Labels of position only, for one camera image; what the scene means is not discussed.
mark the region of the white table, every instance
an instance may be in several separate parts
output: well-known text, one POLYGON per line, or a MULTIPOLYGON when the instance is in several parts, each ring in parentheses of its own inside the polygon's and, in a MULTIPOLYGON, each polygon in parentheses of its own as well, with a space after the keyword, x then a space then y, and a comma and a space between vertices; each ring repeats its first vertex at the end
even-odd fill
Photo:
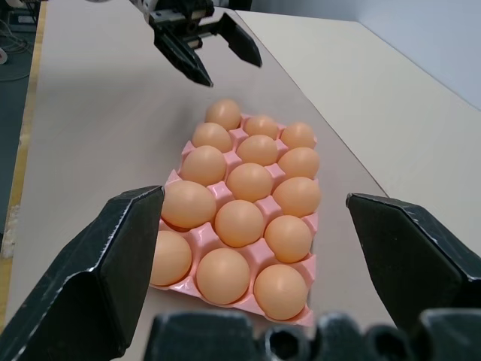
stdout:
MULTIPOLYGON (((215 87, 206 89, 159 55, 129 2, 53 0, 43 6, 47 18, 7 319, 107 199, 166 180, 205 106, 221 96, 283 123, 299 114, 318 132, 325 196, 314 245, 319 261, 311 305, 317 314, 346 311, 363 326, 390 322, 342 204, 348 192, 382 195, 384 189, 422 204, 481 250, 473 226, 479 198, 468 198, 479 172, 464 161, 476 154, 468 147, 479 134, 479 113, 359 24, 240 13, 310 104, 264 49, 265 66, 258 71, 236 59, 221 39, 207 39, 199 54, 215 87), (66 14, 75 14, 68 26, 66 14), (440 161, 430 148, 439 142, 440 161), (467 174, 461 187, 459 178, 467 174)), ((206 307, 187 296, 149 291, 125 359, 141 358, 155 313, 206 307)), ((260 329, 267 325, 260 317, 253 322, 260 329)))

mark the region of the egg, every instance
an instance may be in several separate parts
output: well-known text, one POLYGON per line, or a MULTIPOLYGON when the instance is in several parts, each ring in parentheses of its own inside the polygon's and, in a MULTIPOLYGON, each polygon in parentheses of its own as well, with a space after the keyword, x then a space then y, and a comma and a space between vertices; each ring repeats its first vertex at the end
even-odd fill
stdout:
POLYGON ((236 129, 241 123, 241 110, 232 99, 222 99, 207 109, 205 122, 217 123, 226 130, 236 129))
POLYGON ((216 200, 206 187, 177 180, 165 186, 162 218, 173 226, 195 228, 213 219, 216 200))
POLYGON ((307 147, 314 148, 316 146, 316 136, 313 129, 306 123, 294 123, 284 129, 280 140, 289 148, 307 147))
POLYGON ((284 263, 303 259, 313 242, 307 224, 294 216, 280 216, 270 222, 265 229, 264 239, 275 257, 284 263))
POLYGON ((290 150, 279 159, 279 167, 286 173, 286 179, 306 177, 313 179, 319 170, 319 154, 306 147, 290 150))
POLYGON ((226 185, 234 198, 255 202, 271 194, 274 181, 262 165, 245 163, 231 172, 226 185))
POLYGON ((180 176, 203 186, 220 182, 225 175, 225 159, 222 152, 210 145, 195 148, 183 161, 180 176))
POLYGON ((246 121, 244 131, 248 135, 267 135, 268 137, 276 140, 278 129, 274 119, 268 117, 267 115, 257 115, 249 118, 246 121))
POLYGON ((254 296, 268 317, 288 320, 306 305, 307 286, 301 274, 292 267, 271 265, 257 276, 254 296))
POLYGON ((217 123, 202 123, 192 137, 194 147, 210 145, 223 153, 232 150, 231 136, 217 123))
POLYGON ((264 217, 252 203, 243 200, 223 205, 216 215, 216 233, 231 247, 244 247, 262 237, 264 217))
POLYGON ((156 251, 153 256, 150 283, 168 286, 180 281, 192 264, 192 251, 187 241, 170 231, 157 234, 156 251))
POLYGON ((244 163, 271 165, 277 160, 277 145, 267 135, 253 135, 240 143, 237 155, 244 163))
POLYGON ((207 301, 227 305, 237 301, 250 283, 249 264, 235 250, 219 248, 201 259, 195 275, 197 288, 207 301))
POLYGON ((304 217, 316 211, 321 202, 317 181, 294 177, 282 182, 272 194, 286 215, 304 217))

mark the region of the egg tray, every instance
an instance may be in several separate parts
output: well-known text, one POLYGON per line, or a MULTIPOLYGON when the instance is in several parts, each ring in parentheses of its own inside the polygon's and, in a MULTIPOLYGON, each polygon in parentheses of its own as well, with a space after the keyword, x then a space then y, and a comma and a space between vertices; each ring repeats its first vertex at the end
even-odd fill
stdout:
MULTIPOLYGON (((230 130, 228 133, 231 136, 233 149, 229 152, 224 153, 224 158, 226 162, 226 172, 225 177, 222 181, 216 184, 212 184, 207 186, 207 189, 214 195, 216 200, 216 209, 219 210, 225 203, 233 201, 234 196, 229 188, 225 185, 225 180, 227 179, 228 175, 240 164, 242 164, 241 158, 237 156, 235 153, 239 145, 242 141, 246 140, 249 136, 244 131, 244 126, 246 121, 249 119, 249 116, 243 115, 242 121, 240 122, 240 127, 237 129, 230 130)), ((279 158, 284 155, 289 148, 280 140, 280 136, 282 131, 286 128, 283 125, 277 124, 277 128, 279 132, 277 134, 277 161, 279 158)), ((185 158, 195 149, 194 145, 191 141, 187 143, 182 151, 182 162, 185 158)), ((278 166, 277 163, 272 165, 265 166, 268 170, 269 174, 271 175, 274 186, 272 191, 284 181, 286 174, 282 171, 282 169, 278 166)), ((179 171, 173 170, 169 175, 169 178, 166 182, 166 186, 170 183, 175 181, 181 181, 182 174, 179 171)), ((264 199, 260 199, 254 202, 254 205, 258 207, 261 211, 262 216, 264 217, 265 225, 267 226, 273 219, 282 216, 283 212, 280 206, 274 201, 272 196, 268 196, 264 199)), ((314 238, 314 235, 317 233, 317 224, 318 224, 318 214, 317 212, 310 214, 306 217, 301 218, 309 227, 309 230, 314 238)), ((245 247, 241 248, 233 248, 229 247, 227 244, 223 243, 219 236, 215 233, 213 229, 212 222, 207 222, 202 226, 199 226, 194 229, 178 229, 167 224, 164 220, 160 220, 159 230, 163 231, 173 231, 181 235, 186 241, 188 242, 191 250, 192 250, 192 265, 187 273, 187 275, 179 282, 175 284, 161 287, 151 284, 150 286, 156 288, 158 290, 173 290, 180 293, 185 293, 194 297, 198 297, 203 299, 206 303, 216 305, 218 307, 224 308, 238 308, 243 311, 252 312, 254 314, 260 314, 265 318, 272 320, 269 318, 265 312, 260 308, 259 304, 256 301, 256 298, 253 294, 254 282, 256 280, 257 275, 266 267, 275 264, 286 264, 293 267, 297 270, 301 276, 304 278, 306 282, 307 288, 310 289, 312 286, 315 278, 316 278, 316 255, 309 253, 305 258, 303 258, 299 262, 295 263, 282 263, 275 258, 274 252, 269 248, 264 238, 260 238, 258 241, 249 244, 245 247), (217 305, 213 304, 206 300, 201 292, 198 290, 195 282, 195 273, 197 271, 197 267, 201 259, 212 250, 217 248, 231 248, 239 252, 246 261, 249 263, 250 267, 250 284, 247 291, 244 295, 238 299, 236 302, 233 302, 229 305, 217 305)), ((304 306, 302 311, 294 316, 289 320, 272 320, 274 322, 284 322, 284 323, 291 323, 295 325, 301 326, 312 326, 313 325, 313 312, 309 309, 307 305, 304 306)))

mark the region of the egg tray cell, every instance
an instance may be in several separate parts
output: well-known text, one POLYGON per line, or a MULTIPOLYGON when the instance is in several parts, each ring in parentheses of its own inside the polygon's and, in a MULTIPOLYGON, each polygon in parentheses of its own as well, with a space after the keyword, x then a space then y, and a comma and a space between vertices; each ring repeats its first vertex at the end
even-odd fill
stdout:
MULTIPOLYGON (((249 119, 249 116, 243 115, 242 121, 240 122, 240 127, 237 129, 233 129, 228 131, 229 135, 231 136, 233 149, 229 152, 224 153, 224 159, 226 162, 226 172, 225 177, 222 181, 216 184, 212 184, 207 186, 207 189, 214 195, 216 199, 216 209, 219 210, 225 203, 233 201, 234 196, 232 192, 228 189, 225 185, 225 181, 230 174, 236 167, 242 164, 241 158, 237 156, 235 153, 239 145, 246 140, 249 136, 244 131, 244 126, 246 121, 249 119)), ((277 124, 277 128, 279 132, 277 133, 277 161, 279 161, 280 157, 283 156, 289 148, 280 140, 280 136, 282 131, 286 128, 281 124, 277 124)), ((194 145, 191 141, 187 143, 182 151, 182 162, 185 158, 195 149, 194 145)), ((276 187, 284 181, 285 173, 282 169, 278 166, 277 163, 272 165, 268 165, 265 167, 269 174, 271 175, 274 186, 272 192, 276 189, 276 187)), ((175 181, 181 181, 182 174, 180 171, 173 170, 169 175, 169 178, 166 182, 166 186, 175 181)), ((282 216, 283 212, 280 206, 274 201, 272 196, 268 196, 264 199, 260 199, 257 202, 254 202, 254 205, 258 207, 261 211, 262 216, 264 217, 265 225, 267 226, 273 219, 282 216)), ((309 227, 309 230, 313 236, 317 233, 317 224, 318 224, 318 214, 317 212, 310 214, 306 217, 301 218, 309 227)), ((260 238, 258 241, 249 244, 245 247, 241 248, 233 248, 229 247, 227 244, 223 243, 219 236, 214 232, 212 222, 207 222, 202 226, 199 226, 194 229, 183 230, 175 229, 172 226, 169 226, 164 220, 160 220, 159 230, 161 231, 173 231, 184 237, 188 242, 191 250, 192 250, 192 265, 187 273, 187 275, 181 280, 176 282, 175 284, 160 287, 151 284, 150 286, 156 288, 158 290, 173 290, 180 293, 185 293, 187 295, 191 295, 194 297, 198 297, 203 299, 206 303, 213 304, 206 300, 200 291, 198 290, 196 283, 195 283, 195 273, 197 271, 197 266, 201 259, 212 250, 217 248, 231 248, 239 252, 249 263, 250 267, 250 284, 247 291, 244 295, 238 299, 236 302, 233 302, 229 305, 216 305, 218 307, 223 308, 238 308, 243 311, 252 312, 254 314, 260 314, 265 318, 270 319, 265 312, 259 307, 256 298, 253 294, 254 282, 256 280, 257 275, 266 267, 275 264, 286 264, 293 267, 297 270, 301 276, 304 278, 306 282, 307 288, 310 289, 312 286, 315 278, 316 278, 316 255, 312 253, 308 253, 305 258, 303 258, 299 262, 295 263, 282 263, 276 259, 274 256, 274 252, 269 248, 266 241, 263 238, 260 238)), ((295 325, 301 326, 312 326, 313 325, 313 312, 309 309, 308 305, 305 305, 302 311, 294 316, 289 320, 272 320, 275 322, 284 322, 284 323, 291 323, 295 325)))

